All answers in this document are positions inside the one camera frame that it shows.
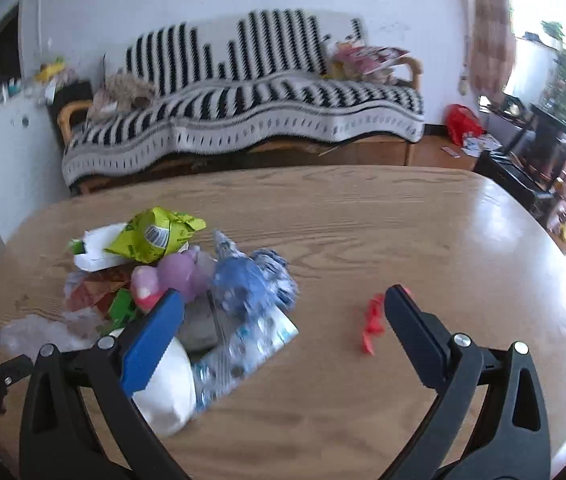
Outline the yellow green corn snack wrapper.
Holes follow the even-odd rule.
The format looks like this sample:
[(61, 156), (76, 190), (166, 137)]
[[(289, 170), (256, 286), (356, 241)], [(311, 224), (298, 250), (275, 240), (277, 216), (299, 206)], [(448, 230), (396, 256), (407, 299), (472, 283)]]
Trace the yellow green corn snack wrapper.
[(106, 247), (106, 252), (141, 263), (153, 263), (179, 252), (195, 233), (206, 229), (202, 218), (163, 207), (136, 214)]

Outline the clear plastic wrap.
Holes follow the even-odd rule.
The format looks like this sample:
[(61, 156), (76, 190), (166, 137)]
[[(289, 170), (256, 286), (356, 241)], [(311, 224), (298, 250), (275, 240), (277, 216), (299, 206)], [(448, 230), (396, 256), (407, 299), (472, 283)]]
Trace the clear plastic wrap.
[(105, 320), (95, 308), (64, 312), (59, 321), (28, 314), (0, 330), (0, 350), (6, 356), (28, 356), (34, 360), (44, 344), (55, 344), (60, 352), (88, 349), (100, 337)]

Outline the red orange wrapper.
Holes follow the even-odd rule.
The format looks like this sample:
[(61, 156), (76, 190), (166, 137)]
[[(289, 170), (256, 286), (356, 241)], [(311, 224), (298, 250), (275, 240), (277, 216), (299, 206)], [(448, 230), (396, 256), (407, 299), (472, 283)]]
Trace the red orange wrapper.
[(120, 288), (129, 286), (132, 266), (115, 266), (95, 272), (74, 271), (68, 274), (64, 286), (64, 306), (76, 312), (97, 308), (105, 315)]

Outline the green torn wrapper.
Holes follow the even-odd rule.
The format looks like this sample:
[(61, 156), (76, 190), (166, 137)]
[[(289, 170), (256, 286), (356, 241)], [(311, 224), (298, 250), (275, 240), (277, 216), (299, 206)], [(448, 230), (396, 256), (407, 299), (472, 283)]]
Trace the green torn wrapper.
[(100, 328), (100, 336), (122, 330), (140, 316), (129, 289), (120, 288), (112, 300), (104, 325)]

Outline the red wrapper scrap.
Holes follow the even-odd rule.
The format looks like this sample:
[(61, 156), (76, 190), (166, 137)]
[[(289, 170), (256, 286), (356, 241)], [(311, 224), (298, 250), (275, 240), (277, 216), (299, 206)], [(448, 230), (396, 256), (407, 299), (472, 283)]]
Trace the red wrapper scrap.
[(381, 336), (385, 332), (382, 324), (382, 314), (384, 313), (384, 294), (375, 295), (368, 303), (365, 311), (365, 324), (362, 330), (361, 350), (368, 356), (374, 356), (373, 338)]

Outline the pink purple wrapper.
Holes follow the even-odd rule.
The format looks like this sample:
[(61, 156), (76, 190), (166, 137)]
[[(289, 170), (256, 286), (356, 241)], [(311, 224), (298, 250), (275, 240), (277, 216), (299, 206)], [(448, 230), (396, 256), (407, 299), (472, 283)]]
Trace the pink purple wrapper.
[(149, 312), (168, 289), (179, 292), (187, 304), (205, 294), (216, 266), (217, 260), (197, 247), (172, 252), (156, 266), (137, 266), (130, 282), (134, 304), (143, 312)]

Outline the blue patterned plastic bag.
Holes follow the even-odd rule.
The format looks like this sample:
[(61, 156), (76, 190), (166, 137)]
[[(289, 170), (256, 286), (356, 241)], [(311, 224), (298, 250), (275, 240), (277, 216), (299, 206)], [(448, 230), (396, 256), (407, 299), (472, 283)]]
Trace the blue patterned plastic bag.
[(217, 263), (208, 299), (217, 344), (192, 365), (196, 414), (232, 393), (298, 330), (287, 317), (298, 287), (287, 261), (271, 248), (245, 254), (217, 230)]

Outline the black speaker box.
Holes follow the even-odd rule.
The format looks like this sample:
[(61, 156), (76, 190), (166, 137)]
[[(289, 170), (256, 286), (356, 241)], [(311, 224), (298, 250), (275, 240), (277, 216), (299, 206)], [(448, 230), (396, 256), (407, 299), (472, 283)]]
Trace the black speaker box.
[(66, 84), (66, 86), (55, 92), (53, 102), (48, 104), (46, 108), (48, 109), (48, 116), (50, 116), (50, 120), (60, 146), (65, 145), (65, 140), (62, 136), (62, 129), (59, 127), (57, 121), (58, 115), (62, 109), (71, 103), (91, 101), (92, 99), (93, 89), (89, 79), (78, 79), (74, 82), (70, 82), (70, 84)]

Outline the black side table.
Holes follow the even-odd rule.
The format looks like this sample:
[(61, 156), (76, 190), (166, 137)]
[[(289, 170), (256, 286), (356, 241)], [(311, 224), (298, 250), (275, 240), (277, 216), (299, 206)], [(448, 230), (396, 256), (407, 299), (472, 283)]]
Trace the black side table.
[(553, 187), (566, 164), (566, 123), (537, 105), (511, 141), (482, 151), (473, 168), (508, 192), (545, 226), (558, 199)]

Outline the beige plush garment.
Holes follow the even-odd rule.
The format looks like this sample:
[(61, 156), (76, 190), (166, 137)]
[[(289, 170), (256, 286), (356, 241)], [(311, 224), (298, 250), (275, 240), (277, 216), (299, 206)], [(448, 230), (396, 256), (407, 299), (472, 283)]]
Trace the beige plush garment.
[(155, 84), (120, 70), (109, 75), (94, 94), (86, 113), (89, 122), (105, 122), (118, 114), (145, 110), (156, 98)]

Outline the wooden sofa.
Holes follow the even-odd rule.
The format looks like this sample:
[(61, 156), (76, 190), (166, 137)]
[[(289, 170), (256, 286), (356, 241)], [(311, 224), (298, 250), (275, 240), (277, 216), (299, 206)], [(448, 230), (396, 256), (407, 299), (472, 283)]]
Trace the wooden sofa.
[(209, 79), (145, 110), (66, 130), (62, 176), (89, 194), (186, 174), (313, 164), (413, 164), (421, 144), (450, 141), (423, 120), (421, 93), (285, 70)]

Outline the red plastic bag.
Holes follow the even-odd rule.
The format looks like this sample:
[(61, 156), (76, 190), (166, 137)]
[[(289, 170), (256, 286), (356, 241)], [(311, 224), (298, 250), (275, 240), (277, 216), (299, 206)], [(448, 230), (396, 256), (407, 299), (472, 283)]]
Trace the red plastic bag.
[(466, 138), (478, 138), (484, 133), (480, 118), (469, 107), (451, 104), (446, 107), (444, 124), (453, 144), (463, 145)]

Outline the black white striped blanket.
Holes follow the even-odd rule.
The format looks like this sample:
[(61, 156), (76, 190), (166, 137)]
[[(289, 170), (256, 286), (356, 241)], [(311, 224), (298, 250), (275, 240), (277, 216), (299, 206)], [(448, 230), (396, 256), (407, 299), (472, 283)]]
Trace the black white striped blanket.
[(89, 119), (67, 143), (62, 176), (70, 185), (126, 177), (172, 155), (245, 151), (279, 136), (419, 142), (424, 102), (415, 83), (332, 79), (330, 53), (341, 42), (367, 42), (358, 15), (260, 10), (146, 32), (109, 51), (105, 65), (110, 76), (152, 86), (152, 101)]

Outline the brown checked curtain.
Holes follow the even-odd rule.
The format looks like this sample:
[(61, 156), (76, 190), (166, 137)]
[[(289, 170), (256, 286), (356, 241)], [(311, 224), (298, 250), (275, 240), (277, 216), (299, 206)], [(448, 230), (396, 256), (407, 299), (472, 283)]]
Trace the brown checked curtain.
[(515, 62), (510, 0), (475, 0), (474, 8), (470, 84), (477, 96), (501, 101)]

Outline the pink printed cushion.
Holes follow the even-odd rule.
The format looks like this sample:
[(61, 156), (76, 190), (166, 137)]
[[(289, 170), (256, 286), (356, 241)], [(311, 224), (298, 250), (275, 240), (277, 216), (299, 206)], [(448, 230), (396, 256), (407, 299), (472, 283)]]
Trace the pink printed cushion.
[(338, 80), (390, 84), (393, 67), (408, 56), (405, 49), (371, 47), (360, 42), (338, 42), (330, 58), (330, 77)]

